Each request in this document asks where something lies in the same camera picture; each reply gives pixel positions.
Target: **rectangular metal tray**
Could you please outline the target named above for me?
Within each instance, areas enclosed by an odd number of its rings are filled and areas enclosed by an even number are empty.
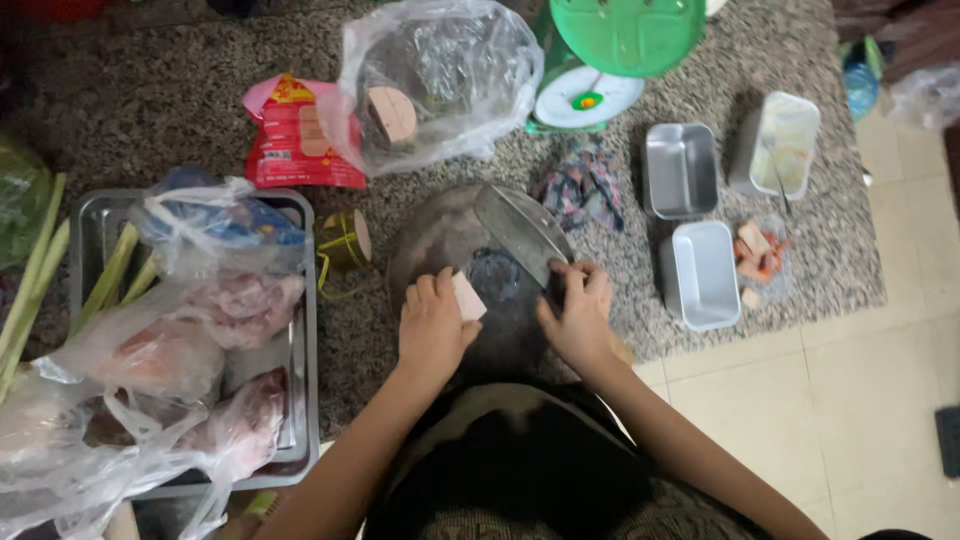
[[[717,206],[716,140],[704,124],[658,124],[643,146],[643,207],[660,219],[689,219]]]
[[[140,189],[104,189],[87,193],[70,215],[70,312],[77,315],[94,283],[103,272],[117,238],[127,223],[127,210],[141,194]],[[310,203],[291,189],[260,190],[258,199],[287,215],[306,232],[304,262],[305,291],[290,326],[256,351],[227,352],[227,362],[237,355],[264,354],[264,369],[282,365],[287,370],[287,410],[280,427],[277,452],[271,463],[234,489],[279,487],[299,482],[320,457],[320,419],[317,407],[317,275],[313,262],[314,213]],[[126,292],[140,264],[149,255],[142,244],[133,252],[127,275],[118,295]],[[188,471],[167,483],[137,496],[137,499],[181,497],[203,493],[208,485],[199,471]]]

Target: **red plastic packaging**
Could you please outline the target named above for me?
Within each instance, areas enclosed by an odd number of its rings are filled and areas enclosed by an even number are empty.
[[[336,85],[283,73],[250,89],[244,107],[257,125],[247,155],[247,179],[257,187],[332,185],[363,188],[367,177],[341,158],[317,120],[317,100]],[[360,130],[352,119],[359,143]]]

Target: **person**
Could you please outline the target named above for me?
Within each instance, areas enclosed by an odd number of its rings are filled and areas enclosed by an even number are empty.
[[[540,298],[537,318],[582,383],[444,391],[482,325],[461,322],[450,268],[422,276],[396,368],[257,540],[352,539],[364,520],[367,539],[827,538],[613,354],[606,272],[552,270],[563,313]]]

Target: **granite floor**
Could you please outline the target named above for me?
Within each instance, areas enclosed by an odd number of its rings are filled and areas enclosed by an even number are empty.
[[[857,126],[888,304],[636,368],[831,538],[960,538],[933,411],[960,403],[960,229],[943,144]]]

